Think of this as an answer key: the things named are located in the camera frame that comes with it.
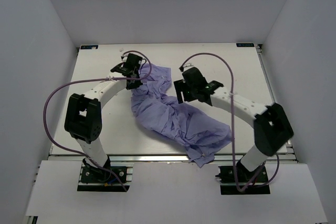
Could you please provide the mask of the lavender purple jacket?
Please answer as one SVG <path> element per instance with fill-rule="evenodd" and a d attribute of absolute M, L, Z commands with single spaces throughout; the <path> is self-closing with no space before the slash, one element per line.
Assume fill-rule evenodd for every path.
<path fill-rule="evenodd" d="M 140 76 L 142 85 L 132 90 L 131 97 L 136 121 L 184 147 L 191 162 L 202 167 L 232 142 L 229 125 L 167 95 L 172 85 L 170 68 L 145 63 Z"/>

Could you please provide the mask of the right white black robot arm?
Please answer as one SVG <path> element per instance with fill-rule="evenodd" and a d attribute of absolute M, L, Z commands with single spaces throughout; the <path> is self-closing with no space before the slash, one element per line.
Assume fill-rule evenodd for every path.
<path fill-rule="evenodd" d="M 293 137 L 280 104 L 263 105 L 233 94 L 218 81 L 207 82 L 196 67 L 184 71 L 182 76 L 174 81 L 179 103 L 195 100 L 206 103 L 230 112 L 253 128 L 254 145 L 238 162 L 237 175 L 241 180 L 247 182 L 255 177 L 256 169 Z"/>

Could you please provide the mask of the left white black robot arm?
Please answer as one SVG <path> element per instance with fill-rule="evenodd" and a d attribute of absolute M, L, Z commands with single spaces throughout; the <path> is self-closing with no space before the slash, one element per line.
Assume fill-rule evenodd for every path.
<path fill-rule="evenodd" d="M 110 70 L 107 80 L 83 94 L 70 96 L 65 130 L 80 145 L 86 158 L 84 164 L 93 168 L 93 176 L 101 182 L 110 178 L 110 160 L 99 136 L 102 131 L 102 109 L 120 91 L 136 89 L 142 82 L 139 70 L 143 58 L 129 53 L 125 61 Z"/>

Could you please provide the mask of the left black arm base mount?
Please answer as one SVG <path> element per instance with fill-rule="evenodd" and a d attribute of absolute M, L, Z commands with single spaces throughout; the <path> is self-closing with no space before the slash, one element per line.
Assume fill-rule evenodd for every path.
<path fill-rule="evenodd" d="M 77 191 L 126 193 L 132 182 L 133 165 L 111 163 L 110 168 L 123 185 L 119 183 L 116 176 L 105 171 L 99 172 L 96 167 L 89 168 L 84 164 L 81 164 Z"/>

